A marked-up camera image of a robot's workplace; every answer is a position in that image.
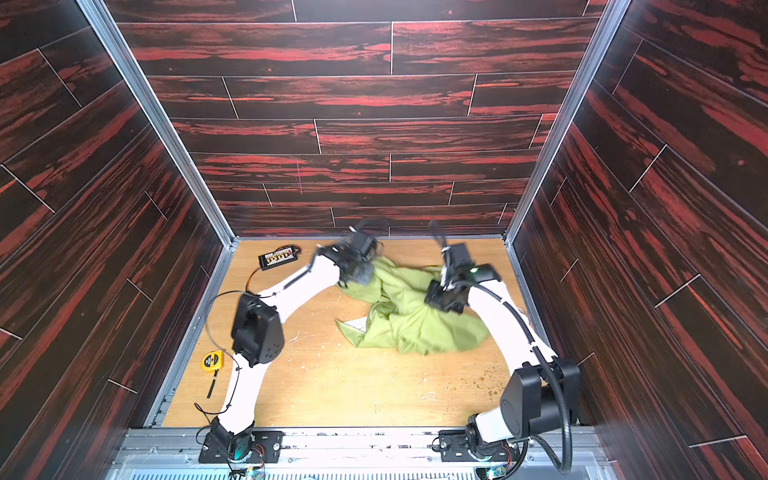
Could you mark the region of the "green jacket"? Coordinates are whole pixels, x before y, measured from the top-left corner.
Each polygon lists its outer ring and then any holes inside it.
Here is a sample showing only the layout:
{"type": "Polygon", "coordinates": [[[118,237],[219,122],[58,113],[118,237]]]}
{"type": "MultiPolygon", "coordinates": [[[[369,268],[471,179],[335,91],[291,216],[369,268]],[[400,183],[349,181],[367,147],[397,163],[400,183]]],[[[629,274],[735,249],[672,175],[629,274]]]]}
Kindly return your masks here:
{"type": "Polygon", "coordinates": [[[430,282],[440,277],[438,266],[411,268],[378,257],[368,284],[348,282],[341,288],[350,298],[370,305],[367,316],[338,321],[337,327],[356,348],[421,355],[474,350],[490,336],[481,319],[425,303],[430,282]]]}

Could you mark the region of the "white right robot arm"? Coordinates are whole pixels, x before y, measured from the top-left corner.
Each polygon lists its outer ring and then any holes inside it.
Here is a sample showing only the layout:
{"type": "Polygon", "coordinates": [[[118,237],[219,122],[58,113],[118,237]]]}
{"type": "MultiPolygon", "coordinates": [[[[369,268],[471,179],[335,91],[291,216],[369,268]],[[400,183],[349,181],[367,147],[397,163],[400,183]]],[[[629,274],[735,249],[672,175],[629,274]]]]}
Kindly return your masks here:
{"type": "Polygon", "coordinates": [[[431,281],[425,303],[445,312],[473,310],[510,371],[498,406],[469,421],[480,442],[525,439],[576,422],[581,390],[578,365],[560,357],[536,334],[493,267],[470,266],[451,278],[431,281]]]}

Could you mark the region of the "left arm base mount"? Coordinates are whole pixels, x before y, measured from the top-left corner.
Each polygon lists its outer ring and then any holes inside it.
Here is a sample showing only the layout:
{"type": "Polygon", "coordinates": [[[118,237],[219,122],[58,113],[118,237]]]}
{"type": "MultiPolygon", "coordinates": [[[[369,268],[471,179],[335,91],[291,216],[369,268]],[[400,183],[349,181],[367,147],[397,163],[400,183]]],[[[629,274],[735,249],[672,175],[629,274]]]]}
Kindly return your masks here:
{"type": "Polygon", "coordinates": [[[218,418],[203,442],[198,462],[201,464],[277,463],[284,432],[255,429],[253,425],[234,434],[224,428],[218,418]]]}

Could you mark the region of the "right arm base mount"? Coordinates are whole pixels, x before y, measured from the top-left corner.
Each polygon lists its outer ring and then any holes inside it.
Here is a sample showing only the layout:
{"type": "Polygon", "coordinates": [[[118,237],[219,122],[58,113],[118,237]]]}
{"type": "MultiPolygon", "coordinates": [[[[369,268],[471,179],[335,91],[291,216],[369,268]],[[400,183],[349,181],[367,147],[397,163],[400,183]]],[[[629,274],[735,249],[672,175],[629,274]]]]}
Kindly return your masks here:
{"type": "Polygon", "coordinates": [[[506,441],[486,442],[466,428],[440,430],[431,449],[443,462],[514,463],[520,457],[520,449],[506,441]]]}

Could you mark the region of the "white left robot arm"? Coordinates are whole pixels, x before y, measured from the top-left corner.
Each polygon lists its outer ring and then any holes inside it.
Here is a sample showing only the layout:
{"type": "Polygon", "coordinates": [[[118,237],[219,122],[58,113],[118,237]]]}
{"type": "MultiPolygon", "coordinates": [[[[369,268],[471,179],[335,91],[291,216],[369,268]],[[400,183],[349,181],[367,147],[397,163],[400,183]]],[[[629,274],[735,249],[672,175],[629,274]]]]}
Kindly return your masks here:
{"type": "Polygon", "coordinates": [[[255,405],[269,364],[285,345],[283,325],[322,291],[373,276],[378,241],[360,231],[315,250],[309,263],[260,293],[241,294],[231,330],[232,371],[225,401],[213,415],[211,432],[237,438],[254,425],[255,405]]]}

